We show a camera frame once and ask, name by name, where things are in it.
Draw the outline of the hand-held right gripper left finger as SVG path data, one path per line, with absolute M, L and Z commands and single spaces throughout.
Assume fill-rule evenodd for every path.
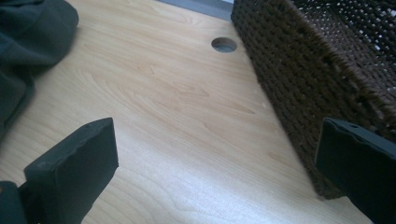
M 30 224 L 81 224 L 119 166 L 113 119 L 87 123 L 30 163 Z

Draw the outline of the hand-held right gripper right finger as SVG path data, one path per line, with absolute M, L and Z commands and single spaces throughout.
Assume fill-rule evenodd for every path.
M 374 224 L 396 224 L 396 144 L 340 119 L 322 122 L 316 167 Z

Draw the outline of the brown woven basket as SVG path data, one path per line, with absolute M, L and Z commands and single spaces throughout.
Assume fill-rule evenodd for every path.
M 341 197 L 314 165 L 321 124 L 396 142 L 396 0 L 234 0 L 231 19 L 315 192 Z

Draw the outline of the dark grey garment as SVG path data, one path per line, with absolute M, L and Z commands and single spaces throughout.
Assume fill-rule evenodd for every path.
M 78 21 L 65 0 L 0 0 L 0 138 L 29 103 L 36 72 L 68 53 Z

